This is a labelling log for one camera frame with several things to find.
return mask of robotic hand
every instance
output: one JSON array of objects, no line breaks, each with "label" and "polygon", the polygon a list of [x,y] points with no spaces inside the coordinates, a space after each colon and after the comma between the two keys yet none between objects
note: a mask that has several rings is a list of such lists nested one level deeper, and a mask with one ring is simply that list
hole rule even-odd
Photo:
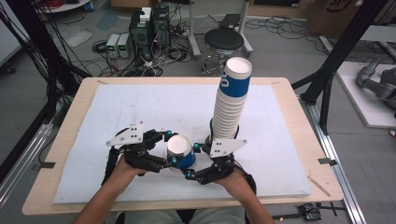
[{"label": "robotic hand", "polygon": [[170,137],[177,133],[170,131],[156,132],[154,129],[142,133],[142,130],[142,124],[123,129],[113,139],[106,142],[108,146],[111,146],[111,149],[108,153],[105,178],[102,185],[107,181],[116,167],[121,153],[124,154],[125,161],[134,168],[155,173],[159,173],[163,168],[176,166],[181,161],[182,155],[172,155],[165,159],[149,154],[149,151],[155,148],[156,143],[161,140],[167,142]]},{"label": "robotic hand", "polygon": [[[108,146],[111,146],[111,149],[108,154],[105,178],[102,185],[107,181],[116,167],[118,157],[121,153],[124,153],[125,161],[134,168],[155,173],[159,173],[164,168],[177,167],[183,160],[183,154],[168,155],[166,159],[149,154],[149,151],[155,148],[156,143],[161,140],[167,142],[177,133],[170,131],[156,132],[155,130],[143,133],[142,130],[143,125],[138,124],[132,128],[118,132],[113,139],[106,142]],[[227,177],[237,168],[243,172],[249,185],[253,183],[255,188],[252,176],[246,173],[239,164],[236,165],[235,163],[237,162],[233,158],[233,152],[246,143],[246,140],[240,139],[213,139],[211,144],[195,143],[192,147],[194,152],[200,153],[202,150],[209,155],[213,163],[210,167],[198,172],[190,168],[181,169],[181,171],[187,180],[196,180],[198,183],[205,185]]]}]

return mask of blue cup label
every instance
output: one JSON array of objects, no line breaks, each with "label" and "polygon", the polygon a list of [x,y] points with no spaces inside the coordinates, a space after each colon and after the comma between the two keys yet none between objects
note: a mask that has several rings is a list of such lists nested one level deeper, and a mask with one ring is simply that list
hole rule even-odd
[{"label": "blue cup label", "polygon": [[250,76],[245,79],[235,79],[224,74],[219,84],[220,90],[230,97],[242,97],[248,93]]},{"label": "blue cup label", "polygon": [[176,166],[177,169],[187,169],[194,165],[195,163],[195,153],[193,150],[190,151],[187,156],[184,156],[181,162]]}]

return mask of white paper sheet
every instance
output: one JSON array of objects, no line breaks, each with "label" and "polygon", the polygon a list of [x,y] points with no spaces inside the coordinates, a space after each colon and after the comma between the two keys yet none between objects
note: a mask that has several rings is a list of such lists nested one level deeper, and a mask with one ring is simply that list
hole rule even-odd
[{"label": "white paper sheet", "polygon": [[[145,131],[171,130],[193,144],[209,135],[217,85],[101,85],[67,158],[54,203],[85,203],[100,188],[109,147],[106,140],[129,124],[144,121]],[[235,159],[253,175],[258,196],[305,196],[306,175],[271,86],[252,85],[240,119],[238,138],[247,145]],[[150,154],[163,156],[166,144]],[[197,170],[212,162],[197,155]],[[118,201],[161,201],[230,198],[216,184],[201,186],[169,169],[134,179]]]}]

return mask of blue paper cup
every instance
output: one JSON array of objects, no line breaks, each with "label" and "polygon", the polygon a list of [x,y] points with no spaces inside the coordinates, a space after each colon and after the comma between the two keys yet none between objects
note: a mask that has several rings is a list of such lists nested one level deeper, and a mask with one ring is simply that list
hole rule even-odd
[{"label": "blue paper cup", "polygon": [[191,168],[195,164],[195,154],[189,139],[181,134],[172,136],[168,140],[168,156],[182,155],[182,160],[177,164],[177,169]]},{"label": "blue paper cup", "polygon": [[227,98],[239,98],[248,93],[250,82],[251,63],[239,57],[231,58],[224,68],[219,89]]}]

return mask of stool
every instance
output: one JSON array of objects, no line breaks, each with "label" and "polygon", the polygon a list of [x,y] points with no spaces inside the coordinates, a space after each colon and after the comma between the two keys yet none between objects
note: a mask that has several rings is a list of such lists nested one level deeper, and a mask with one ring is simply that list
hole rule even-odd
[{"label": "stool", "polygon": [[212,75],[222,75],[224,66],[230,58],[226,55],[235,54],[244,46],[244,38],[232,29],[220,28],[205,34],[205,45],[217,54],[208,56],[202,62],[203,72]]}]

